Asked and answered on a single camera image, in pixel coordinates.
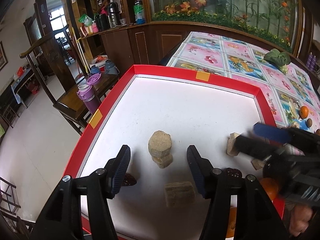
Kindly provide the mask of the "right hand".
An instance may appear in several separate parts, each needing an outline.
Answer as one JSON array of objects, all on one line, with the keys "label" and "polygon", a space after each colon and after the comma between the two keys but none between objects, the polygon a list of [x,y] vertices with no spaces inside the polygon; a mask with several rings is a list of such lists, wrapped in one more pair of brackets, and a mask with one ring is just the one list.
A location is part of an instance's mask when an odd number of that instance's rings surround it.
[{"label": "right hand", "polygon": [[318,210],[304,204],[296,204],[290,213],[289,233],[298,237],[307,232],[310,225],[317,220]]}]

